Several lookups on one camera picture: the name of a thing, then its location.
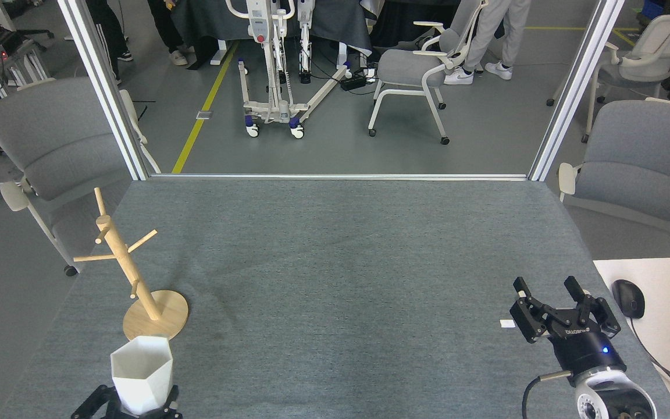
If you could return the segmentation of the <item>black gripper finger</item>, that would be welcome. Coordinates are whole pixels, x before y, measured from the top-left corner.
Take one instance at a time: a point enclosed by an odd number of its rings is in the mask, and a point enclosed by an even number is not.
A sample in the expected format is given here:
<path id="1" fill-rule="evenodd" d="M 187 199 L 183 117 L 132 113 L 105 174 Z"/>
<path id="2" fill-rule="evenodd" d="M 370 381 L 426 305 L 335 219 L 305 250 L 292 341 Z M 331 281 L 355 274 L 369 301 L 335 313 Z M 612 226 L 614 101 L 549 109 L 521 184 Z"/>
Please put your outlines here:
<path id="1" fill-rule="evenodd" d="M 158 418 L 183 418 L 183 414 L 179 411 L 177 399 L 179 396 L 178 385 L 173 385 L 170 388 L 167 399 L 164 405 L 159 409 Z"/>
<path id="2" fill-rule="evenodd" d="M 106 403 L 114 398 L 115 388 L 107 385 L 98 385 L 93 392 L 88 395 L 85 401 L 73 411 L 71 418 L 91 418 Z"/>

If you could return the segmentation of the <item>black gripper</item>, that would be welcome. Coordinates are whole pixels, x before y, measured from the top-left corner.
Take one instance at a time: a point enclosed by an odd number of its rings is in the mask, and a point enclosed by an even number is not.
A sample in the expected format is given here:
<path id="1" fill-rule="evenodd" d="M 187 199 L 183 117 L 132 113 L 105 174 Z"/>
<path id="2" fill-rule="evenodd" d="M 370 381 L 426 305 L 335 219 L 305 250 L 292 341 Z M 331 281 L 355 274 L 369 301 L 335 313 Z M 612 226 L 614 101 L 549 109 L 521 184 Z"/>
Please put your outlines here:
<path id="1" fill-rule="evenodd" d="M 593 297 L 586 292 L 574 276 L 564 281 L 567 292 L 576 302 L 575 314 L 571 326 L 576 331 L 563 329 L 562 332 L 550 332 L 555 357 L 564 371 L 570 371 L 569 382 L 576 382 L 585 374 L 598 373 L 607 368 L 626 371 L 626 364 L 611 344 L 610 337 L 621 331 L 621 326 L 603 297 Z M 523 278 L 513 283 L 518 299 L 511 306 L 511 316 L 524 338 L 530 344 L 543 336 L 548 329 L 543 316 L 555 316 L 555 308 L 532 297 Z M 600 331 L 594 331 L 596 323 Z"/>

